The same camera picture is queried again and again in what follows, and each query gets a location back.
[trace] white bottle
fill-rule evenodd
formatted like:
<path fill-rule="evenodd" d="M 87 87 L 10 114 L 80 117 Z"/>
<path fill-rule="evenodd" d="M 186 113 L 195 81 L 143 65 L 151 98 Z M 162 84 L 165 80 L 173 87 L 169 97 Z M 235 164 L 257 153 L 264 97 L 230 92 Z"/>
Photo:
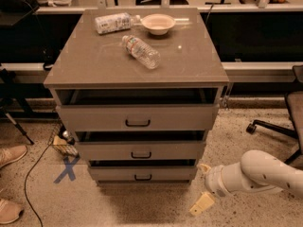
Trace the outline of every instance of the white bottle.
<path fill-rule="evenodd" d="M 160 63 L 159 52 L 139 38 L 136 38 L 134 35 L 125 35 L 122 38 L 122 44 L 133 57 L 147 68 L 154 69 L 158 67 Z"/>
<path fill-rule="evenodd" d="M 134 25 L 134 23 L 138 23 L 139 21 L 139 15 L 131 16 L 127 12 L 123 12 L 95 18 L 95 27 L 99 34 L 106 34 L 129 29 Z"/>

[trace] beige shoe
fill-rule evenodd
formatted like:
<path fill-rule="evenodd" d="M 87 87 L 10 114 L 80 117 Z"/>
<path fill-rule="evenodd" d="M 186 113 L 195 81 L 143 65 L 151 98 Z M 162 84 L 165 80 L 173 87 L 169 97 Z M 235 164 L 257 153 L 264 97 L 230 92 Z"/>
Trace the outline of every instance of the beige shoe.
<path fill-rule="evenodd" d="M 0 168 L 20 160 L 27 154 L 27 146 L 0 148 Z"/>
<path fill-rule="evenodd" d="M 17 220 L 23 207 L 15 202 L 0 199 L 0 224 L 8 224 Z"/>

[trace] speckled floor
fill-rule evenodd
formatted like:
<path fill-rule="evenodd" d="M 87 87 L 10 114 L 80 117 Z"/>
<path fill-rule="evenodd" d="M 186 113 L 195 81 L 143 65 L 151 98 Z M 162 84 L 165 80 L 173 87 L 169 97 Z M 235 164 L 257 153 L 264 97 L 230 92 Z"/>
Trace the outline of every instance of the speckled floor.
<path fill-rule="evenodd" d="M 292 127 L 281 98 L 233 98 L 230 109 L 220 109 L 207 138 L 202 163 L 210 166 L 236 163 L 249 149 L 261 149 L 281 160 L 297 148 L 294 139 L 272 133 L 261 127 L 255 134 L 245 129 L 258 118 Z M 17 163 L 0 171 L 1 198 L 17 201 L 25 206 L 24 214 L 9 226 L 40 226 L 30 209 L 25 193 L 25 177 L 43 151 L 54 122 L 26 122 L 20 124 L 35 142 L 28 146 L 27 155 Z M 27 140 L 15 127 L 0 121 L 0 148 L 26 144 Z M 303 166 L 298 159 L 295 166 Z M 107 184 L 101 187 L 89 176 L 86 164 L 79 160 L 73 167 L 76 179 L 65 175 L 63 157 L 48 148 L 27 179 L 27 195 L 46 227 L 73 226 L 302 226 L 303 201 L 283 191 L 274 195 L 239 193 L 231 198 L 219 199 L 198 217 L 188 212 L 191 205 L 205 190 L 204 177 L 198 171 L 189 184 Z"/>

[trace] chair caster wheel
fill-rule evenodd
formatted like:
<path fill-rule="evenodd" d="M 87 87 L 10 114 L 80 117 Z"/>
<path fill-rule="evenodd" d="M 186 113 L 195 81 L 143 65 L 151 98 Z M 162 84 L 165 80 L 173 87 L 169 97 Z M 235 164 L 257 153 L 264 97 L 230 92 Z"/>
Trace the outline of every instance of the chair caster wheel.
<path fill-rule="evenodd" d="M 256 125 L 249 124 L 246 128 L 246 132 L 249 132 L 249 133 L 253 134 L 256 130 L 256 127 L 257 127 Z"/>

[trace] blue tape cross mark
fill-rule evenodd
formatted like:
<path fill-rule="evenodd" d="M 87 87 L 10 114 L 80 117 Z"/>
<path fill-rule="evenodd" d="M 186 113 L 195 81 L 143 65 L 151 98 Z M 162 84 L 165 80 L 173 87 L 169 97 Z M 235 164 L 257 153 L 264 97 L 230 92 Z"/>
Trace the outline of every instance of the blue tape cross mark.
<path fill-rule="evenodd" d="M 66 156 L 64 160 L 65 170 L 59 175 L 59 177 L 54 181 L 54 183 L 58 184 L 67 174 L 70 181 L 74 181 L 76 179 L 75 173 L 73 171 L 73 166 L 78 162 L 80 157 L 76 157 L 72 162 L 69 162 L 68 157 Z"/>

